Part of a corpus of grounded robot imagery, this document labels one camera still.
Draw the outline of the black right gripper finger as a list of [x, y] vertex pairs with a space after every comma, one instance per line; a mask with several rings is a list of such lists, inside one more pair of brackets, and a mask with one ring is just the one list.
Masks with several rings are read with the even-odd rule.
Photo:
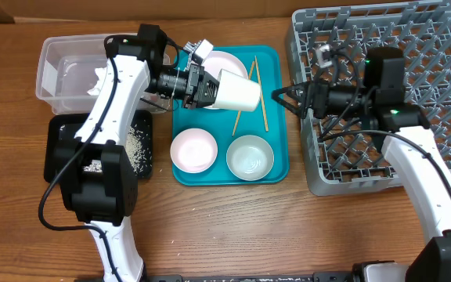
[[287, 94], [289, 97], [303, 97], [307, 92], [308, 82], [298, 83], [296, 85], [290, 85], [281, 89], [272, 91], [272, 98], [279, 98], [282, 94]]
[[287, 93], [288, 97], [291, 98], [295, 104], [289, 103], [285, 99], [280, 97], [280, 94], [272, 94], [272, 99], [275, 100], [279, 105], [288, 109], [292, 114], [295, 114], [299, 118], [305, 118], [307, 116], [308, 107], [306, 105], [305, 95], [297, 95]]

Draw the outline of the pale green plastic cup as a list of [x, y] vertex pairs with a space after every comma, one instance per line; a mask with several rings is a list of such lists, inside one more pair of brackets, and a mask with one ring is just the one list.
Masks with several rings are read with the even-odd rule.
[[215, 109], [255, 111], [262, 92], [261, 86], [248, 78], [221, 70], [218, 76], [218, 91], [214, 103]]

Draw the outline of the pink bowl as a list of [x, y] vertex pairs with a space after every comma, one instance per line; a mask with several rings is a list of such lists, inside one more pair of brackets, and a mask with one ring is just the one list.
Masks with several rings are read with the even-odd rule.
[[171, 142], [170, 157], [175, 167], [197, 174], [209, 169], [218, 156], [218, 144], [211, 133], [201, 128], [180, 132]]

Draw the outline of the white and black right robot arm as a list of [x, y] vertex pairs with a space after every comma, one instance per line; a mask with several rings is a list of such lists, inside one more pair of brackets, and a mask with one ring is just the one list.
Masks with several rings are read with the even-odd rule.
[[371, 136], [377, 151], [393, 167], [418, 215], [425, 246], [414, 261], [361, 262], [341, 281], [451, 281], [451, 172], [438, 151], [431, 124], [416, 104], [405, 101], [406, 59], [401, 49], [370, 49], [364, 74], [354, 86], [314, 78], [277, 89], [272, 99], [305, 118], [328, 115], [358, 118], [354, 136]]

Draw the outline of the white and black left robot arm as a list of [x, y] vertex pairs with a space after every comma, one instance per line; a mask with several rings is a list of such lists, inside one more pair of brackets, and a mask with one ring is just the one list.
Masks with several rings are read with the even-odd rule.
[[44, 192], [38, 218], [55, 186], [77, 226], [89, 230], [101, 257], [105, 281], [144, 281], [146, 267], [132, 231], [131, 215], [138, 197], [138, 177], [128, 158], [128, 131], [144, 92], [179, 99], [186, 108], [215, 102], [218, 81], [202, 63], [213, 45], [206, 39], [177, 45], [159, 26], [142, 24], [137, 34], [112, 34], [103, 41], [106, 80], [85, 123], [72, 139], [62, 139], [53, 155], [56, 171]]

